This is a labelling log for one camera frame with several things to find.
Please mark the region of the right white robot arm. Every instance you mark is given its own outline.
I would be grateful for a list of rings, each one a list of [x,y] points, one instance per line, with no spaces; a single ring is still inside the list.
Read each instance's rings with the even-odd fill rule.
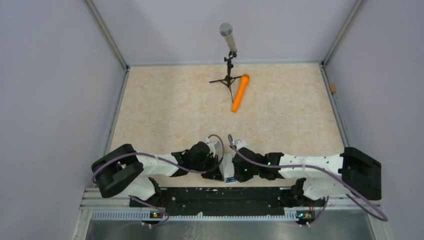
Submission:
[[[246,182],[258,175],[267,180],[305,179],[293,192],[299,206],[322,197],[352,193],[367,200],[382,198],[382,165],[355,147],[327,156],[296,156],[282,152],[265,155],[246,147],[236,149],[232,159],[234,177]]]

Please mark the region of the white remote control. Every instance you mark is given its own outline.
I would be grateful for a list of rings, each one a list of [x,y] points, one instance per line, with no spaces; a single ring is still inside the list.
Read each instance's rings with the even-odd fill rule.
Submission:
[[[220,172],[222,173],[223,180],[225,182],[225,179],[228,178],[234,178],[235,179],[235,167],[232,162],[232,154],[226,153],[223,157],[223,160],[219,166]]]

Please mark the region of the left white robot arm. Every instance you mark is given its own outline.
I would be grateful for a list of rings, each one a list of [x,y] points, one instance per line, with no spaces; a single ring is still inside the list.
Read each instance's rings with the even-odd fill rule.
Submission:
[[[179,152],[150,154],[138,152],[126,143],[91,165],[92,181],[102,198],[127,194],[154,207],[161,194],[153,175],[175,178],[193,173],[212,178],[223,160],[223,156],[217,155],[222,148],[222,143],[207,140]]]

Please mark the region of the blue AAA battery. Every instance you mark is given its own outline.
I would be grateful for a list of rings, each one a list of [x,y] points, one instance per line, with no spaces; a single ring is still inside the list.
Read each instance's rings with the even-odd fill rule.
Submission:
[[[232,184],[232,183],[235,183],[237,180],[236,179],[234,179],[234,178],[226,178],[225,179],[225,183],[226,184]]]

